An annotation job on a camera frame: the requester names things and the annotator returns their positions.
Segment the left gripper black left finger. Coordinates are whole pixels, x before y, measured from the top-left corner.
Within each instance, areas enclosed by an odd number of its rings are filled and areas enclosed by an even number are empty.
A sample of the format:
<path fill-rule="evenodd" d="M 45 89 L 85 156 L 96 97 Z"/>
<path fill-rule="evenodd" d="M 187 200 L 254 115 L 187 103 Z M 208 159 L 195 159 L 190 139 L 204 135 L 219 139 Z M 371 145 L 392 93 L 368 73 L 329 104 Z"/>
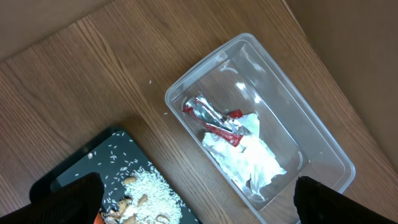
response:
<path fill-rule="evenodd" d="M 99 173 L 91 172 L 42 200 L 1 217 L 1 224 L 93 224 L 103 194 Z"/>

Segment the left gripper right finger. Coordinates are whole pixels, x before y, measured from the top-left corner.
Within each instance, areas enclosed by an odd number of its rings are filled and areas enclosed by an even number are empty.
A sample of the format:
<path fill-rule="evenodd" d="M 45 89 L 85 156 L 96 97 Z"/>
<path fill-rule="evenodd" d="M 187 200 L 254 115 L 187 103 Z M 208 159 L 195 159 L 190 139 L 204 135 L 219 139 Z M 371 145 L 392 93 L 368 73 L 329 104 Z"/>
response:
<path fill-rule="evenodd" d="M 308 176 L 296 181 L 294 205 L 302 224 L 397 224 Z"/>

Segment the orange carrot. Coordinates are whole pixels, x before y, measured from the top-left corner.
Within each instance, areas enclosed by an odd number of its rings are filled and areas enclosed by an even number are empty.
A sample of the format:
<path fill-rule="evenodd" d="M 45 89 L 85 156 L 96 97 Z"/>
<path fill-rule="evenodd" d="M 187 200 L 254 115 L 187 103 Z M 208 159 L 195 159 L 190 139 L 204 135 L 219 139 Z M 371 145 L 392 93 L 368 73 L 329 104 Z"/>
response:
<path fill-rule="evenodd" d="M 103 221 L 100 213 L 97 213 L 97 216 L 96 216 L 93 224 L 104 224 L 104 221 Z"/>

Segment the white tissue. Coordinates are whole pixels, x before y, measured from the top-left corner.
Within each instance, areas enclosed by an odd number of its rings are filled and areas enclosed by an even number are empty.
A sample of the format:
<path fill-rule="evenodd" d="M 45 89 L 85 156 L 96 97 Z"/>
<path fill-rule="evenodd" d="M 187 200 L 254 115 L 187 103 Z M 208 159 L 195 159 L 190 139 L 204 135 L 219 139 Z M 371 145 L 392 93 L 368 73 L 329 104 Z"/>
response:
<path fill-rule="evenodd" d="M 254 113 L 245 114 L 238 121 L 251 132 L 234 147 L 222 137 L 207 132 L 202 140 L 203 147 L 212 155 L 221 170 L 243 192 L 256 202 L 267 199 L 260 190 L 271 184 L 277 175 L 287 171 L 277 162 L 268 145 L 259 138 L 260 120 Z"/>

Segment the red snack wrapper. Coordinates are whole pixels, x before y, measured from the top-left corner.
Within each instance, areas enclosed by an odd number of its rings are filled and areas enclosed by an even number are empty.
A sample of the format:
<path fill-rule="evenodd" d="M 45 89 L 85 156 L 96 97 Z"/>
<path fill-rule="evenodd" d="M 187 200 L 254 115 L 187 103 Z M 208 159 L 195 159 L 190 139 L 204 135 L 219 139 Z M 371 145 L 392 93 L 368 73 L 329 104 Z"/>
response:
<path fill-rule="evenodd" d="M 191 97 L 183 104 L 182 111 L 192 115 L 208 131 L 236 147 L 250 132 L 235 118 L 216 110 L 203 96 Z"/>

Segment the black plastic tray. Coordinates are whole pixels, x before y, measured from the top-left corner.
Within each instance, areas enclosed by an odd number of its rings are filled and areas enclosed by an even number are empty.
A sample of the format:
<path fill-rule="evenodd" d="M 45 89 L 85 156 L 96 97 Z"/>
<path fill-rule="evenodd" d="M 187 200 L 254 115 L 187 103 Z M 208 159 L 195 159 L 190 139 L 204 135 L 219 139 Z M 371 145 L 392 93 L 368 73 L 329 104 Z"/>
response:
<path fill-rule="evenodd" d="M 97 223 L 200 224 L 123 128 L 110 127 L 39 179 L 31 202 L 60 190 L 91 172 L 104 187 Z"/>

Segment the rice and peanut pile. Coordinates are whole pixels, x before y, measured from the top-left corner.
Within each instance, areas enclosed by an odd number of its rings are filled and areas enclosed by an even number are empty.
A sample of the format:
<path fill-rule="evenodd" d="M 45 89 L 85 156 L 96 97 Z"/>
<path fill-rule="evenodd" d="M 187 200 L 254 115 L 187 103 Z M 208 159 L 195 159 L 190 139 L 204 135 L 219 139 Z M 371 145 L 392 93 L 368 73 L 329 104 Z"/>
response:
<path fill-rule="evenodd" d="M 185 204 L 125 131 L 117 131 L 80 159 L 69 177 L 99 173 L 104 223 L 179 224 Z"/>

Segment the clear plastic storage bin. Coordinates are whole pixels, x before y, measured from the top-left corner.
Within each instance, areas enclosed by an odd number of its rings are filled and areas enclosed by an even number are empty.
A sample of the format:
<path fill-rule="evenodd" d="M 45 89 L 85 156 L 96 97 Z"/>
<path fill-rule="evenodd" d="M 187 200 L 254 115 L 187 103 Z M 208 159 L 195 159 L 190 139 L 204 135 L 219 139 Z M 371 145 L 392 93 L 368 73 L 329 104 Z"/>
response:
<path fill-rule="evenodd" d="M 329 130 L 251 34 L 242 33 L 207 55 L 166 92 L 165 102 L 196 142 L 204 127 L 183 111 L 191 97 L 203 95 L 218 111 L 241 110 L 257 116 L 259 137 L 285 169 L 259 195 L 249 187 L 236 192 L 261 223 L 298 223 L 295 183 L 311 177 L 343 193 L 356 169 Z"/>

